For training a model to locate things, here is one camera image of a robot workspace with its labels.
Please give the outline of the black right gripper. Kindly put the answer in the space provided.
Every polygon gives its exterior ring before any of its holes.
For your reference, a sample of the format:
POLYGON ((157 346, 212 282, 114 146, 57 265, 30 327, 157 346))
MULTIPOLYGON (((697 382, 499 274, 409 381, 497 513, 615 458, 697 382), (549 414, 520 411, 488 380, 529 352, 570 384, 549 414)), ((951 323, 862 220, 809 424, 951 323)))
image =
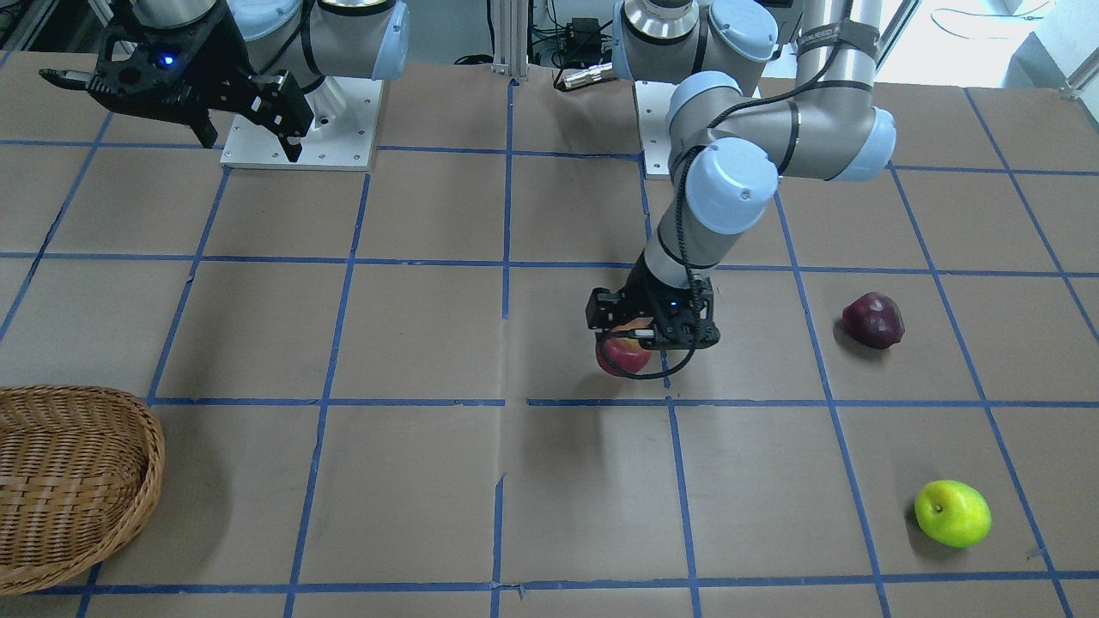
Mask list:
POLYGON ((289 70, 255 75, 225 1, 112 1, 93 73, 42 68, 56 88, 90 93, 106 109, 166 121, 203 120, 209 109, 242 112, 298 163, 313 128, 306 93, 289 70))

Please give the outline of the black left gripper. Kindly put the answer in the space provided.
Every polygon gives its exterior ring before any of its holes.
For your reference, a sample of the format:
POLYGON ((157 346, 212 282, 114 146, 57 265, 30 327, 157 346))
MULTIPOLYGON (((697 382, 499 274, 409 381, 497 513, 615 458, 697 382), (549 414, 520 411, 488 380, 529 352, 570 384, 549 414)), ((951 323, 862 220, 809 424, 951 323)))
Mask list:
POLYGON ((640 347, 653 351, 706 349, 719 341, 713 309, 709 278, 696 276, 687 288, 670 286, 660 282, 640 257, 617 293, 589 294, 586 324, 589 331, 608 332, 633 320, 632 331, 611 335, 632 336, 640 347))

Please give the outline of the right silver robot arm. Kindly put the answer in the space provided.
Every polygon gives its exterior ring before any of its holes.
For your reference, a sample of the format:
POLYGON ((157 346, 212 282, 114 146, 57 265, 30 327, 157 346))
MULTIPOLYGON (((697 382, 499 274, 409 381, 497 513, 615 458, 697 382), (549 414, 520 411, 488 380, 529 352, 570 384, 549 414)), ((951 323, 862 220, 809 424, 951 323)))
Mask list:
POLYGON ((224 166, 367 172, 384 82, 404 71, 404 1, 112 1, 92 70, 43 68, 107 110, 222 144, 224 166), (213 111, 233 117, 220 140, 213 111))

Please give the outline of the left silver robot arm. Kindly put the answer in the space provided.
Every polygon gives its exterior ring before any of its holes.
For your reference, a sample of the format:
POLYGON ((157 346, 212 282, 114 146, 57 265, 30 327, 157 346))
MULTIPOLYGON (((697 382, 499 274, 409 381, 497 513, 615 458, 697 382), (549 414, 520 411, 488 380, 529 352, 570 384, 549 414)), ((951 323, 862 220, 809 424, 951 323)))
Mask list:
POLYGON ((792 90, 759 98, 780 46, 757 1, 620 1, 617 77, 670 82, 671 206, 624 286, 593 289, 599 341, 631 331, 642 347, 703 349, 719 340, 710 274, 759 222, 782 179, 865 181, 890 161, 896 122, 872 102, 878 1, 796 1, 792 90))

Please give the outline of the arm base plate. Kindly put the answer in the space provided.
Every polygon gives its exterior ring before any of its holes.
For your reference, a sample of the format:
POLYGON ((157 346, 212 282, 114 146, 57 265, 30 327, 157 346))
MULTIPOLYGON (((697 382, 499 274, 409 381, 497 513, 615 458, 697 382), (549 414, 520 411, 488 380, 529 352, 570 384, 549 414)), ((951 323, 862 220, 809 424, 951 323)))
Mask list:
POLYGON ((287 161, 275 136, 241 115, 233 121, 220 163, 252 172, 355 172, 371 166, 374 137, 385 81, 329 77, 307 102, 314 112, 313 126, 300 141, 302 152, 287 161))
POLYGON ((633 82, 637 130, 642 144, 642 161, 647 179, 670 178, 670 130, 666 115, 670 111, 674 82, 633 82))

